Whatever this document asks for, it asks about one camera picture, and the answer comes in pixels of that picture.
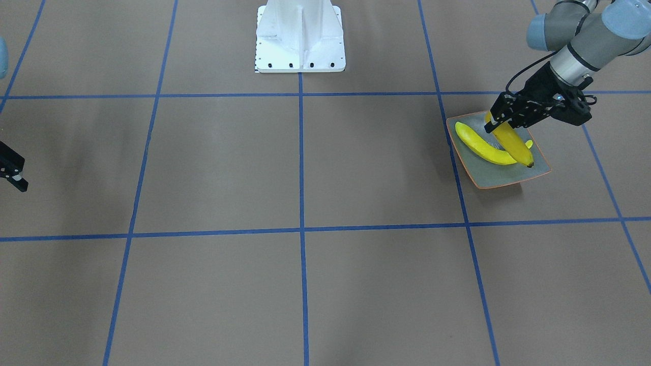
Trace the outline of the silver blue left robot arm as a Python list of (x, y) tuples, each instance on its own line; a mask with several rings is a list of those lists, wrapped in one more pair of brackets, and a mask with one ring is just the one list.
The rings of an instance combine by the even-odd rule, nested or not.
[(552, 10), (532, 19), (527, 43), (547, 52), (540, 68), (519, 91), (498, 95), (485, 130), (499, 125), (529, 128), (553, 118), (580, 126), (592, 118), (595, 99), (584, 90), (595, 74), (619, 56), (649, 48), (649, 1), (613, 1), (596, 12), (597, 1), (557, 1)]

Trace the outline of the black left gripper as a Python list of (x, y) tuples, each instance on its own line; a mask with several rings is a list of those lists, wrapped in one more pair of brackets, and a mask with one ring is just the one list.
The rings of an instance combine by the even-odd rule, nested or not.
[(592, 118), (591, 107), (597, 102), (594, 95), (583, 93), (584, 85), (568, 85), (552, 70), (549, 62), (542, 65), (517, 92), (507, 83), (490, 109), (492, 116), (484, 116), (486, 134), (506, 134), (512, 128), (529, 128), (546, 118), (579, 127)]

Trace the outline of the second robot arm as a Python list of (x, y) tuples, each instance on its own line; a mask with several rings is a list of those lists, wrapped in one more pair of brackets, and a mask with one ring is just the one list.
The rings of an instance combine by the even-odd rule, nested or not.
[[(1, 37), (1, 79), (9, 69), (9, 51), (5, 39)], [(25, 158), (1, 141), (1, 176), (20, 192), (28, 190), (28, 181), (22, 176)]]

